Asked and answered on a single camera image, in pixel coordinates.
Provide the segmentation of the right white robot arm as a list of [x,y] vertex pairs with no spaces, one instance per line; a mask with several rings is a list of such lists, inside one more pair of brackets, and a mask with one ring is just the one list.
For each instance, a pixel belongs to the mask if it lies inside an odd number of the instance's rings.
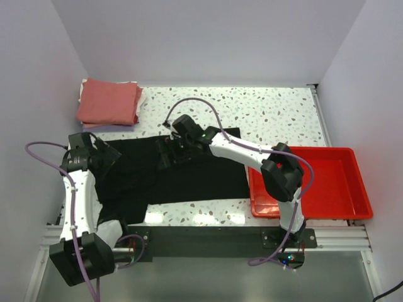
[[167,169],[199,155],[209,155],[254,169],[261,174],[266,192],[278,202],[282,243],[295,247],[302,241],[305,218],[299,203],[304,170],[288,145],[278,143],[265,149],[214,126],[203,129],[188,115],[172,123],[165,122],[164,126],[170,129],[170,135],[157,141],[159,168]]

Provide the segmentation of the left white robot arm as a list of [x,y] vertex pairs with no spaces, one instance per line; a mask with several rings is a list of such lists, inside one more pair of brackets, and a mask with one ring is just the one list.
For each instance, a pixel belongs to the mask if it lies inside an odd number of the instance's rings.
[[50,258],[69,286],[84,283],[115,270],[113,248],[130,241],[130,231],[117,218],[102,220],[103,205],[96,185],[106,177],[120,153],[90,132],[69,135],[61,169],[67,172],[65,218],[60,240],[50,246]]

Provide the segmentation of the black t-shirt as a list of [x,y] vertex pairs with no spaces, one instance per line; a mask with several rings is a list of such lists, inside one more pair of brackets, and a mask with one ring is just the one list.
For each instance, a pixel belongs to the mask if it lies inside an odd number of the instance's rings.
[[225,158],[198,155],[160,169],[158,141],[164,136],[112,140],[120,158],[95,188],[102,205],[99,221],[123,219],[142,223],[148,206],[249,197],[244,165]]

